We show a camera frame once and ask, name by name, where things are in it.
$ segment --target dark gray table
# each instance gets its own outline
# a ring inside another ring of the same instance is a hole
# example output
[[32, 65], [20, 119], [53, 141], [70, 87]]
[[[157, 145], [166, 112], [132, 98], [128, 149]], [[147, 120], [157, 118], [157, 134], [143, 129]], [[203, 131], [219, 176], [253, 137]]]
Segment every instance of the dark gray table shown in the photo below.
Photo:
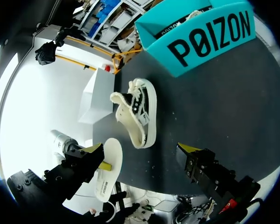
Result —
[[146, 78], [158, 96], [157, 140], [135, 149], [115, 112], [94, 125], [93, 141], [116, 138], [123, 148], [118, 181], [167, 194], [200, 194], [175, 161], [181, 142], [209, 148], [237, 179], [257, 181], [280, 165], [280, 68], [264, 44], [255, 39], [178, 78], [141, 52], [116, 75], [115, 91]]

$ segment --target black and white sneaker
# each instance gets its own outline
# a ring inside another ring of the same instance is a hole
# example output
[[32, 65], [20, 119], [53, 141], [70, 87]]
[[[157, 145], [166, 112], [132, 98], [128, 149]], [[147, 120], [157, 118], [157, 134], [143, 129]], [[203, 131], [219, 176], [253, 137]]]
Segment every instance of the black and white sneaker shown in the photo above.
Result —
[[157, 132], [157, 96], [151, 82], [136, 78], [129, 82], [128, 93], [114, 92], [110, 99], [119, 105], [116, 119], [129, 132], [134, 147], [151, 147]]

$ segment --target teal box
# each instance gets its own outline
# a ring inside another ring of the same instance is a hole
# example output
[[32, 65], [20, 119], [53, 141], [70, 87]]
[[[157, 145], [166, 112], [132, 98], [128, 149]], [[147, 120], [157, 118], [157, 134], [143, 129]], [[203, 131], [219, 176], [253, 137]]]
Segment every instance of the teal box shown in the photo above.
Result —
[[144, 50], [178, 77], [254, 39], [253, 16], [246, 0], [164, 0], [135, 24]]

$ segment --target screw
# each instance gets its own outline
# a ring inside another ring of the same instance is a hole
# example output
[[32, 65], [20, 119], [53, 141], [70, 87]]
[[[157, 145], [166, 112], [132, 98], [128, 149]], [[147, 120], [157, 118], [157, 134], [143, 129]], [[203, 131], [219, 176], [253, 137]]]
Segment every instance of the screw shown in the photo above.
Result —
[[26, 179], [26, 180], [25, 180], [25, 184], [26, 184], [27, 186], [30, 185], [30, 184], [31, 184], [30, 180]]
[[23, 190], [23, 186], [19, 184], [19, 185], [17, 186], [17, 190], [18, 190], [18, 191], [22, 191], [22, 190]]

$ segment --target cylinder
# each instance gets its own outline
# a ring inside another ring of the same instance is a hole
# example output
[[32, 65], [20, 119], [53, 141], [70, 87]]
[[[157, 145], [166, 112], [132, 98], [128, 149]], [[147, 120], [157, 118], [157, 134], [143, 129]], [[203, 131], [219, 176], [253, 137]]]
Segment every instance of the cylinder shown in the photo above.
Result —
[[70, 146], [78, 145], [78, 142], [57, 130], [52, 130], [49, 134], [49, 144], [54, 152], [64, 156], [64, 153], [70, 150]]

